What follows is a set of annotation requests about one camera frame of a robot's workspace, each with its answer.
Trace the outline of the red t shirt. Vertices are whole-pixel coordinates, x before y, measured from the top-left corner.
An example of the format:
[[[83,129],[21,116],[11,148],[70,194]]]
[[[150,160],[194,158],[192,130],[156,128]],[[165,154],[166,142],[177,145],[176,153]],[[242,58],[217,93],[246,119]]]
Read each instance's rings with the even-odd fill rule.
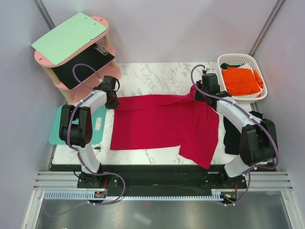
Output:
[[[219,115],[205,102],[186,95],[121,97],[114,110],[111,150],[179,146],[179,155],[210,167],[218,144]]]

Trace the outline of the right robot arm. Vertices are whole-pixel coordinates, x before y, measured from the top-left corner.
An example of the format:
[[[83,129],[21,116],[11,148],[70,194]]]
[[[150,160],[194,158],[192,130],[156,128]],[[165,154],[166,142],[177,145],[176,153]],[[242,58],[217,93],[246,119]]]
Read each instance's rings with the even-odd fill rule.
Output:
[[[214,73],[202,74],[202,78],[195,83],[195,88],[195,100],[207,102],[239,133],[239,137],[234,140],[232,131],[225,131],[227,139],[235,143],[237,156],[224,165],[225,172],[218,176],[222,187],[230,187],[235,183],[235,177],[246,174],[255,167],[263,167],[263,162],[276,157],[278,149],[272,121],[254,116],[244,110],[227,91],[221,91]]]

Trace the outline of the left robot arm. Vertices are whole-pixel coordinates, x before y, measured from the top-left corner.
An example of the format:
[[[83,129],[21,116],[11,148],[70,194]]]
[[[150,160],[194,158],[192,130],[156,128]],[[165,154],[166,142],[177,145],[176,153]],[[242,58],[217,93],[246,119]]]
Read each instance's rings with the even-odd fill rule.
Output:
[[[89,174],[88,182],[93,187],[101,187],[105,177],[101,173],[101,164],[96,158],[91,145],[93,127],[92,114],[100,107],[116,109],[119,105],[117,91],[119,80],[105,76],[101,84],[84,99],[73,105],[61,108],[59,138],[77,155],[83,173]]]

